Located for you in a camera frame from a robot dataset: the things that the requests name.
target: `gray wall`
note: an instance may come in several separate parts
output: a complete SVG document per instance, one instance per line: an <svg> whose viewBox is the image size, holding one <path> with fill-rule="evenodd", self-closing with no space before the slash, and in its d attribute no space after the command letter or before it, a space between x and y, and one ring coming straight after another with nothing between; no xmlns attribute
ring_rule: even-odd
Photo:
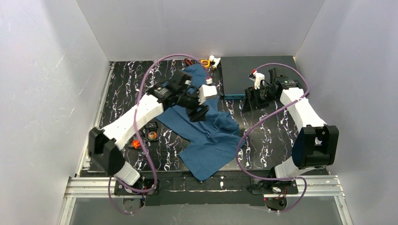
<svg viewBox="0 0 398 225"><path fill-rule="evenodd" d="M109 60L295 55L324 0L77 0Z"/></svg>
<svg viewBox="0 0 398 225"><path fill-rule="evenodd" d="M396 224L398 1L326 0L296 56L354 224Z"/></svg>
<svg viewBox="0 0 398 225"><path fill-rule="evenodd" d="M75 0L1 1L1 224L58 222L108 70Z"/></svg>

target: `purple cable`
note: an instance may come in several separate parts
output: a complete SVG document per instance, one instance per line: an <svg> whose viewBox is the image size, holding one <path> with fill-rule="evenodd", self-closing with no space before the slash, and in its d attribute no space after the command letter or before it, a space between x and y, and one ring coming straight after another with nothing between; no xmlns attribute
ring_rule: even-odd
<svg viewBox="0 0 398 225"><path fill-rule="evenodd" d="M144 204L141 208L139 208L138 210L136 210L136 211L134 211L134 212L126 212L126 211L123 211L123 210L121 210L120 208L118 208L118 207L115 205L115 203L113 202L113 200L112 200L112 196L111 196L111 180L112 180L112 177L109 177L109 182L108 182L108 197L109 197L109 201L111 202L111 204L113 205L113 207L114 207L118 212L120 212L120 213L122 213L122 214L124 214L124 215L131 215L131 214L134 214L134 213L139 212L139 211L145 206L145 204Z"/></svg>
<svg viewBox="0 0 398 225"><path fill-rule="evenodd" d="M299 75L299 76L301 77L301 79L303 79L304 84L305 84L306 87L307 87L307 90L305 91L304 95L301 96L300 98L304 98L305 96L308 95L309 90L310 90L310 87L309 87L307 81L304 79L303 75L301 75L301 73L300 73L299 71L297 71L295 68L290 67L290 66L285 65L285 64L282 64L282 63L267 63L267 64L264 64L264 65L261 65L261 66L257 67L256 70L259 70L260 68L266 67L266 66L282 66L282 67L286 67L286 68L289 68L289 69L293 70L297 75ZM251 177L254 177L254 178L257 178L257 179L260 179L260 180L294 180L294 179L302 179L302 180L304 181L304 190L303 190L303 193L301 194L300 198L298 198L298 200L297 200L292 206L288 207L287 209L281 210L280 212L286 212L286 211L292 209L293 207L295 207L295 206L301 201L301 199L303 198L303 196L304 196L304 194L305 194L305 192L306 192L306 190L307 190L307 182L306 182L306 180L305 180L303 177L296 177L296 178L294 178L294 177L290 177L290 178L266 178L266 177L259 177L259 176L256 176L256 175L254 175L254 174L249 173L249 172L240 164L240 162L239 162L239 152L240 152L240 147L239 147L239 146L242 145L242 143L243 143L243 141L245 140L245 138L246 138L246 137L249 135L249 133L251 133L256 127L260 126L260 125L261 125L262 123L264 123L268 118L270 118L270 117L276 115L277 113L279 113L279 112L285 110L287 107L296 104L298 101L299 101L298 99L297 99L297 100L294 100L294 101L290 102L289 104L285 105L284 107L282 107L282 108L276 110L275 112L272 112L272 113L269 114L268 116L266 116L266 117L264 117L263 119L261 119L260 121L258 121L258 122L257 122L254 126L252 126L250 129L248 129L248 130L245 132L245 134L243 135L243 137L240 139L239 144L237 145L237 151L236 151L236 162L237 162L237 165L239 166L239 168L240 168L244 173L246 173L247 175L249 175L249 176L251 176Z"/></svg>
<svg viewBox="0 0 398 225"><path fill-rule="evenodd" d="M144 77L142 78L141 85L140 85L140 87L139 87L139 93L138 93L138 99L137 99L137 108L136 108L136 111L135 111L135 114L134 114L134 129L135 129L135 130L138 130L138 127L137 127L137 110L138 110L139 102L140 102L140 100L141 100L141 98L142 98L142 95L143 95L143 93L144 93L145 80L146 80L147 77L149 76L149 72L150 72L156 65L158 65L161 61L163 61L163 60L165 60L165 59L167 59L167 58L175 57L175 56L183 56L183 57L186 57L186 58L194 59L194 60L196 60L199 64L201 64L201 65L203 66L203 64L200 62L200 60L196 59L195 57L190 56L190 55L186 55L186 54L180 54L180 53L165 56L165 57L163 57L163 58L158 59L156 62L154 62L154 63L149 67L149 69L146 71ZM205 69L205 71L206 71L206 73L207 73L207 77L210 77L208 70L207 70L204 66L203 66L203 68ZM155 180L155 183L153 184L153 186L152 186L150 189L141 190L141 189L132 188L131 186L127 185L126 183L124 183L124 182L123 182L122 180L120 180L120 179L117 179L117 181L120 182L120 183L123 185L123 187L125 187L125 188L127 188L127 189L130 189L130 190L132 190L132 191L134 191L134 192L137 192L137 193L148 193L148 192L151 192L151 191L155 190L156 185L158 184L158 176L157 176L157 174L156 174L156 169L155 169L155 166L154 166L154 164L153 164L153 162L152 162L152 159L151 159L151 157L149 156L149 152L148 152L148 150L147 150L146 147L145 147L144 141L142 140L142 138L141 138L140 135L137 135L137 138L138 138L138 140L139 140L139 143L140 143L141 146L142 146L142 151L145 153L146 159L148 160L148 164L149 164L149 167L150 167L151 170L152 170L153 179Z"/></svg>

